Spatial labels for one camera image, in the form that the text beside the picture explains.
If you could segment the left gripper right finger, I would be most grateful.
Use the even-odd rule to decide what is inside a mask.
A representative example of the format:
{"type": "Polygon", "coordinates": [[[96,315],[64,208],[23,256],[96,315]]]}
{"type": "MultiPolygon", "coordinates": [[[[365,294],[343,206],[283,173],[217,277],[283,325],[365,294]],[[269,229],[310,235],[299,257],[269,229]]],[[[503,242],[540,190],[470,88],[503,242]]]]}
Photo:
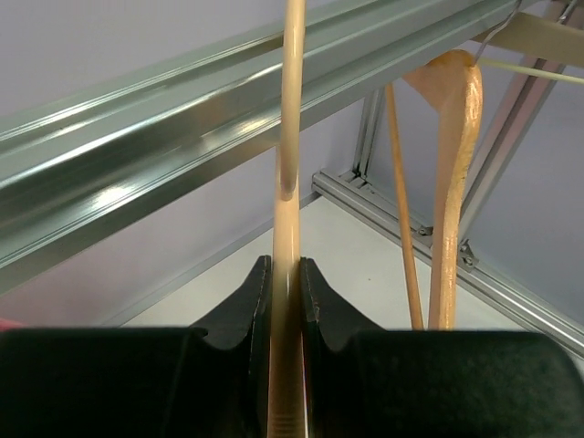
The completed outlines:
{"type": "Polygon", "coordinates": [[[583,380],[541,333],[387,330],[300,265],[313,437],[580,437],[583,380]]]}

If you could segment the light wooden hanger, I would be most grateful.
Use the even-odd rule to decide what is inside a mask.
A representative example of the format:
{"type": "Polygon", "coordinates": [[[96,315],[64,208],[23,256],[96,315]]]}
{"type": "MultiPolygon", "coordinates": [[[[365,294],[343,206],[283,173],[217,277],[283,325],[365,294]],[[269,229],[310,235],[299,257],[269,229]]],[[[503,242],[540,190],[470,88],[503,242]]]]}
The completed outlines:
{"type": "Polygon", "coordinates": [[[284,29],[281,133],[276,148],[269,437],[305,437],[307,419],[299,289],[299,128],[306,3],[288,1],[284,29]]]}

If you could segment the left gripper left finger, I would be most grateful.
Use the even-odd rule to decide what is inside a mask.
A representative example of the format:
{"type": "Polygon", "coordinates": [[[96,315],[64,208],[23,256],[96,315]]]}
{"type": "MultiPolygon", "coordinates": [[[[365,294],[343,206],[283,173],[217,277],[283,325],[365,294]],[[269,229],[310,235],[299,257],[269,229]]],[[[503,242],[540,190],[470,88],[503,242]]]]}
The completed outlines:
{"type": "Polygon", "coordinates": [[[4,437],[266,435],[271,259],[185,327],[1,335],[4,437]]]}

